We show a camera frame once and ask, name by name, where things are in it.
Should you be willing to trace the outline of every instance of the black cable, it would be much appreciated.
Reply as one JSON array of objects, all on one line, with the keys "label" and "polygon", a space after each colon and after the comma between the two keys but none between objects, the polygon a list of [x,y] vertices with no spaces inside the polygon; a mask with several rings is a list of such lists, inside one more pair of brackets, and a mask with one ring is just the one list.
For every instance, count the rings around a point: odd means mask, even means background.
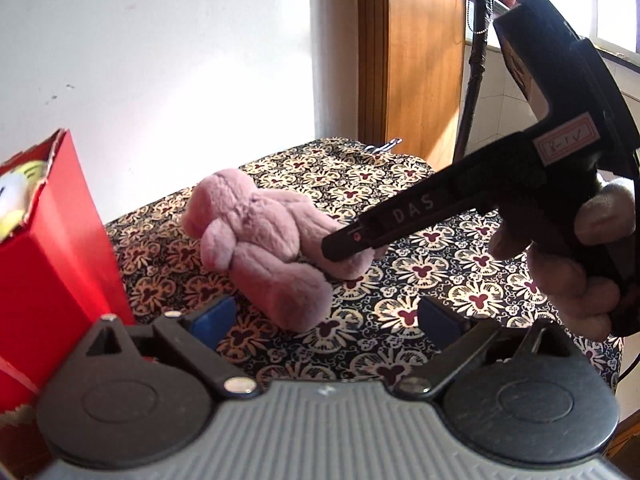
[{"label": "black cable", "polygon": [[620,382],[622,379],[628,376],[632,371],[634,371],[634,368],[638,365],[638,363],[640,363],[640,353],[636,356],[634,361],[626,368],[626,370],[620,374],[620,377],[618,378],[618,382]]},{"label": "black cable", "polygon": [[471,42],[469,56],[470,76],[466,85],[465,106],[460,118],[456,145],[453,150],[453,162],[462,160],[465,156],[466,145],[469,142],[471,124],[476,113],[476,104],[480,94],[480,83],[484,73],[484,56],[486,54],[486,39],[493,14],[493,0],[474,1],[474,36]]}]

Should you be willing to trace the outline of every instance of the handle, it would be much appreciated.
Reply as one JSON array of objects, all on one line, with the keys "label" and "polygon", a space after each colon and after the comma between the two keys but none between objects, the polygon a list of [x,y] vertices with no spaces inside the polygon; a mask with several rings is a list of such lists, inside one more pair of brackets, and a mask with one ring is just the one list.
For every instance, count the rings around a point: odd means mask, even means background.
[{"label": "handle", "polygon": [[587,177],[563,172],[537,190],[510,197],[500,204],[499,211],[510,230],[535,242],[544,253],[577,261],[587,277],[604,276],[616,282],[622,300],[610,313],[611,333],[628,336],[640,332],[634,243],[625,239],[615,244],[585,246],[574,231],[578,210],[601,189],[595,170]]}]

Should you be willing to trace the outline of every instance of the hand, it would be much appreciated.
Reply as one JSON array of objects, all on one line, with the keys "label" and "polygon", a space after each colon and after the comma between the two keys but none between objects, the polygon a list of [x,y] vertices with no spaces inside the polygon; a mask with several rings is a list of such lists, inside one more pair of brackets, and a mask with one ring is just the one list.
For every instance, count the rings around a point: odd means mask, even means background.
[{"label": "hand", "polygon": [[[588,246],[619,240],[635,227],[633,183],[623,178],[584,204],[574,222],[578,240]],[[620,300],[616,283],[598,276],[587,278],[578,262],[542,253],[530,240],[513,235],[504,223],[489,242],[489,252],[497,260],[513,258],[527,247],[531,277],[556,306],[562,323],[575,334],[604,341],[611,332],[607,313]]]}]

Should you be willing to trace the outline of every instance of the patterned fabric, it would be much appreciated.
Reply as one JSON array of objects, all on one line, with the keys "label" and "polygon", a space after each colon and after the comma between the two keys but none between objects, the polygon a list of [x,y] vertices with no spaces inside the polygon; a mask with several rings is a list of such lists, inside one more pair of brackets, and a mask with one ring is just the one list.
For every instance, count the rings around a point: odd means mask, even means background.
[{"label": "patterned fabric", "polygon": [[[315,140],[241,169],[259,187],[302,192],[343,221],[432,173],[420,158],[367,155],[363,147],[346,139]],[[485,314],[511,327],[556,318],[524,256],[506,262],[489,256],[498,215],[470,212],[393,244],[365,275],[334,283],[330,318],[303,334],[284,333],[227,276],[202,269],[198,242],[179,227],[190,192],[176,192],[108,225],[133,312],[148,323],[164,310],[198,309],[216,296],[234,294],[238,322],[218,351],[263,385],[282,377],[395,383],[435,352],[417,325],[417,303],[424,294],[466,316]],[[574,341],[615,388],[622,339]]]}]

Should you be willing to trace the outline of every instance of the metal chain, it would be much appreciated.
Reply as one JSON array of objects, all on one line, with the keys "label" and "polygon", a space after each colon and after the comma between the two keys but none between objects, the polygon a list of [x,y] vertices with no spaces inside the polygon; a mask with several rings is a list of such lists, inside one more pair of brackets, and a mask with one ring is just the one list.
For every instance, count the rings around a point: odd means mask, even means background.
[{"label": "metal chain", "polygon": [[476,30],[473,30],[473,27],[471,27],[471,25],[469,23],[469,0],[466,1],[466,26],[469,28],[469,30],[473,34],[484,34],[484,33],[486,33],[489,30],[489,28],[491,27],[491,24],[494,22],[494,0],[487,0],[487,3],[489,5],[489,10],[490,10],[489,23],[483,30],[476,31]]}]

